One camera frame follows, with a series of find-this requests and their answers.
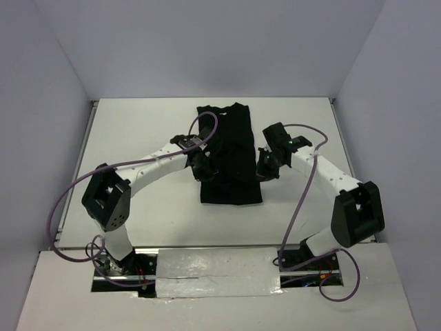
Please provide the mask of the silver foil-covered panel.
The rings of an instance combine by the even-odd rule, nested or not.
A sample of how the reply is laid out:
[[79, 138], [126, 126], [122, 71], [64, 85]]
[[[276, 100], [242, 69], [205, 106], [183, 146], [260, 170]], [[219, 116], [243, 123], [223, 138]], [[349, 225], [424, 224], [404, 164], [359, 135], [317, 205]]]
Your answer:
[[282, 292], [275, 248], [160, 250], [158, 298], [262, 297]]

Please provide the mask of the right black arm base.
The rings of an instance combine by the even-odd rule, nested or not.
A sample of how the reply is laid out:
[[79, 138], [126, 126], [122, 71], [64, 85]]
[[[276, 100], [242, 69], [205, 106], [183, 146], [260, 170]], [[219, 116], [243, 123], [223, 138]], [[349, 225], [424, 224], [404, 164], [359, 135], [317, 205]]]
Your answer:
[[330, 285], [341, 285], [340, 266], [336, 254], [314, 259], [306, 245], [285, 248], [282, 254], [280, 273], [281, 288], [318, 287], [328, 277]]

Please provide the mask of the black t-shirt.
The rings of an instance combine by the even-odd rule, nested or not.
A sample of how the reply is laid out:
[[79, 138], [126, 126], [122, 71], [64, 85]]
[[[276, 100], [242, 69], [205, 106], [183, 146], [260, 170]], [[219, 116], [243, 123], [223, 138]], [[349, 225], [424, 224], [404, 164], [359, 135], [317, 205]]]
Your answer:
[[201, 184], [201, 203], [254, 205], [263, 202], [256, 179], [256, 149], [249, 106], [234, 103], [224, 108], [199, 106], [199, 114], [212, 112], [218, 119], [215, 137], [220, 149], [213, 158], [215, 179]]

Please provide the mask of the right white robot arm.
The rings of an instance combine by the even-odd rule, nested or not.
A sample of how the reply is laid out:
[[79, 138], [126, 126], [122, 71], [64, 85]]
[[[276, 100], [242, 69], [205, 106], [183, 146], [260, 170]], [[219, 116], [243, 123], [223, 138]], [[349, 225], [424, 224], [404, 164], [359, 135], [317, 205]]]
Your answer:
[[286, 128], [278, 122], [263, 130], [267, 144], [258, 150], [256, 177], [260, 182], [278, 179], [284, 166], [307, 177], [305, 189], [283, 237], [283, 245], [287, 245], [310, 187], [319, 188], [333, 203], [329, 224], [300, 242], [300, 263], [304, 268], [314, 270], [326, 254], [350, 248], [384, 230], [382, 201], [374, 182], [361, 182], [321, 155], [319, 149], [329, 140], [326, 135], [315, 145], [304, 136], [292, 137]]

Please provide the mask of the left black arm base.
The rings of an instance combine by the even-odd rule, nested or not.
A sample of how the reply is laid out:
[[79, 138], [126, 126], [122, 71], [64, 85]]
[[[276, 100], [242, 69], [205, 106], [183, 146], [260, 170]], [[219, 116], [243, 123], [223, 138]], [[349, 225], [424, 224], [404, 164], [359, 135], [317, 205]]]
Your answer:
[[157, 254], [135, 253], [123, 267], [102, 254], [94, 270], [91, 292], [135, 292], [138, 297], [156, 297]]

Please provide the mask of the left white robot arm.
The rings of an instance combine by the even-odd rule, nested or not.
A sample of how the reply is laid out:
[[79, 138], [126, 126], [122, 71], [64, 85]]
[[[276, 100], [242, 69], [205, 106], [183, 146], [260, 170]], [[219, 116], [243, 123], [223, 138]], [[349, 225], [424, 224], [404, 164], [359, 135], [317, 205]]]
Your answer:
[[114, 166], [92, 175], [81, 203], [102, 230], [113, 270], [126, 275], [143, 266], [143, 257], [135, 253], [125, 226], [135, 194], [185, 168], [191, 168], [199, 182], [212, 181], [218, 174], [213, 158], [221, 145], [220, 136], [205, 127], [199, 134], [173, 137], [162, 148], [147, 155], [143, 164]]

